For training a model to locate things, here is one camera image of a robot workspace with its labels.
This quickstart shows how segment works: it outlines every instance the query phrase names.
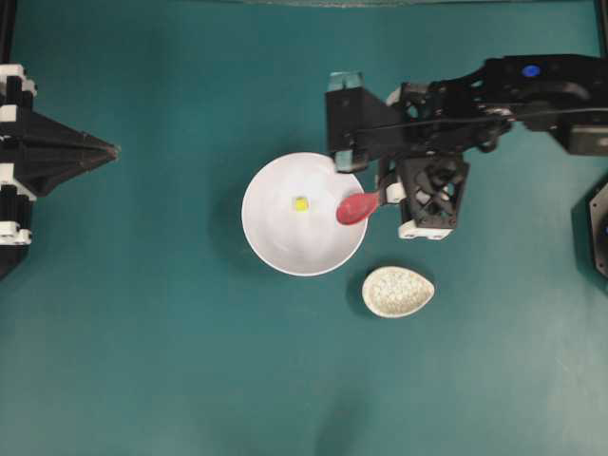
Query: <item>white bracket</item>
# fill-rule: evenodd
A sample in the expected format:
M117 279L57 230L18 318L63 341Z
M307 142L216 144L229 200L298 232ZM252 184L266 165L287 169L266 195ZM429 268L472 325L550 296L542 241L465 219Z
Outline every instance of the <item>white bracket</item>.
M20 229L16 221L0 221L0 245L30 245L31 231Z
M36 83L26 76L26 71L19 64L0 65L0 91L6 95L7 93L7 78L9 76L17 76L21 78L21 89L26 92L31 92L35 97L38 94Z

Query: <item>robotic arm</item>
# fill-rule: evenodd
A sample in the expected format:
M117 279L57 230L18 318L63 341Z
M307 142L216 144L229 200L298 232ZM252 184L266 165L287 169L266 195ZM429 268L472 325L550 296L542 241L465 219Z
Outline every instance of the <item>robotic arm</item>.
M342 173L378 161L381 204L401 207L400 238L443 239L456 227L468 163L514 122L569 154L608 156L608 61L581 55L488 59L463 78L403 83L386 103L353 73L326 94L328 148Z

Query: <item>blue screw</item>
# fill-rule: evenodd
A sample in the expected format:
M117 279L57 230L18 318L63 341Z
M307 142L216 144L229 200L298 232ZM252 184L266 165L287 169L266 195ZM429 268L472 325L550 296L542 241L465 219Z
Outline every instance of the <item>blue screw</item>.
M539 74L541 74L541 68L538 65L528 65L523 67L522 75L526 78L536 78Z

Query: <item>white plastic part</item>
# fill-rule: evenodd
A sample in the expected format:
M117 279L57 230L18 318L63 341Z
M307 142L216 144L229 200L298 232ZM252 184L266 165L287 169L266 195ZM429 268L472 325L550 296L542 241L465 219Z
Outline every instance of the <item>white plastic part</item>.
M2 91L2 93L6 94L7 78L9 76L18 76L21 78L21 89L23 91L31 92L34 97L38 94L36 91L36 84L31 79L28 79L26 71L23 66L19 64L0 65L0 91Z
M401 183L401 179L398 179L396 183L392 183L387 187L387 203L388 204L399 204L399 201L406 197L406 189Z
M16 221L0 221L0 245L30 245L31 231L22 230Z
M419 228L414 220L410 220L399 227L399 238L441 240L447 237L451 232L452 230L443 228Z
M243 231L257 256L293 276L318 276L344 264L361 245L367 220L345 226L335 211L345 197L363 193L352 174L335 172L332 159L301 152L264 166L243 198ZM297 212L294 200L309 209Z
M374 314L399 318L422 309L433 298L435 287L409 269L387 266L368 275L361 292Z
M0 106L0 122L17 122L16 104L5 104Z
M15 179L14 166L14 163L0 163L0 187L2 185L14 185L17 187L17 195L26 195L30 201L36 201L36 196Z

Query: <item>white bowl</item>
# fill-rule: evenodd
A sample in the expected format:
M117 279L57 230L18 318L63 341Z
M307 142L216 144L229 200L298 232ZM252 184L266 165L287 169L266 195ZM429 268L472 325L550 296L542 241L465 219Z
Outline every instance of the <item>white bowl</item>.
M318 276L344 264L365 236L367 220L337 222L340 201L363 192L353 174L335 172L332 159L300 152L264 166L247 187L241 210L243 231L264 262L294 276ZM306 212L295 210L305 198Z

